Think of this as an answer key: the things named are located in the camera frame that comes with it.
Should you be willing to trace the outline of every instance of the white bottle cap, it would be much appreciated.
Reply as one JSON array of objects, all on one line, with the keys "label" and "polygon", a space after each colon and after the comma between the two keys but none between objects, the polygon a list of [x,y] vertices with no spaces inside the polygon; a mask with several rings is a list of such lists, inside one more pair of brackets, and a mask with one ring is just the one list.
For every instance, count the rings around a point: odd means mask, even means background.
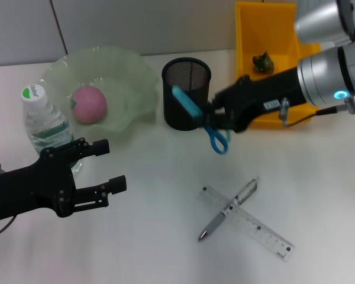
[{"label": "white bottle cap", "polygon": [[29,85],[21,92],[21,99],[24,105],[31,109],[43,108],[49,99],[45,89],[41,85]]}]

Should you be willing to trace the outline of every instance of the pen holder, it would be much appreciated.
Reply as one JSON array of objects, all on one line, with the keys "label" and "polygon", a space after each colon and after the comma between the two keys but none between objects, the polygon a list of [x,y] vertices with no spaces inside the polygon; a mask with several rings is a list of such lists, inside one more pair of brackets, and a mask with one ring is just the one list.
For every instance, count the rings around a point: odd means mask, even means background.
[{"label": "pen holder", "polygon": [[169,126],[182,131],[197,128],[192,117],[173,96],[172,87],[180,87],[201,108],[208,102],[211,77],[209,66],[195,58],[181,57],[167,63],[162,79],[164,120]]}]

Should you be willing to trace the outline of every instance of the ruler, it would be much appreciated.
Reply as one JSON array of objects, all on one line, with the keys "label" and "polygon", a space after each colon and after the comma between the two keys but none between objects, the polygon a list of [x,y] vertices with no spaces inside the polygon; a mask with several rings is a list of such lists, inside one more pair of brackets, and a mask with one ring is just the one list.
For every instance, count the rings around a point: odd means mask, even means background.
[{"label": "ruler", "polygon": [[204,187],[200,191],[198,199],[212,209],[216,209],[218,212],[228,204],[231,204],[233,208],[232,213],[230,213],[226,219],[230,220],[231,223],[241,229],[242,232],[260,242],[280,259],[287,261],[294,251],[295,246],[292,243],[255,219],[240,206],[224,197],[211,186]]}]

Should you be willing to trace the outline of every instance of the yellow bin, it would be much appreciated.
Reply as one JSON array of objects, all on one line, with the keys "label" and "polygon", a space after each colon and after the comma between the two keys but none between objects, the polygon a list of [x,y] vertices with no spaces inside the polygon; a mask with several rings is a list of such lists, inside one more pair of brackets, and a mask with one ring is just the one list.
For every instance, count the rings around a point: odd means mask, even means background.
[{"label": "yellow bin", "polygon": [[[253,56],[267,51],[275,64],[274,74],[296,67],[299,59],[320,52],[319,44],[303,45],[295,34],[296,5],[276,3],[237,2],[235,21],[237,32],[237,78],[250,75],[260,80],[270,75],[254,71]],[[313,114],[317,107],[309,104],[289,109],[288,123]],[[279,113],[257,117],[251,127],[282,128]]]}]

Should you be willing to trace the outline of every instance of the water bottle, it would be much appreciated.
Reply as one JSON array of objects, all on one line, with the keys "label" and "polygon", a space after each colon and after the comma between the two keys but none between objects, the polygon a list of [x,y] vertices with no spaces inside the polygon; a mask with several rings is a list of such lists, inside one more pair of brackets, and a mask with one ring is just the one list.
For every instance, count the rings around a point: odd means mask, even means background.
[{"label": "water bottle", "polygon": [[[43,148],[58,147],[74,140],[66,117],[53,105],[41,85],[29,85],[21,92],[28,137],[38,155]],[[72,168],[77,173],[78,161]]]}]

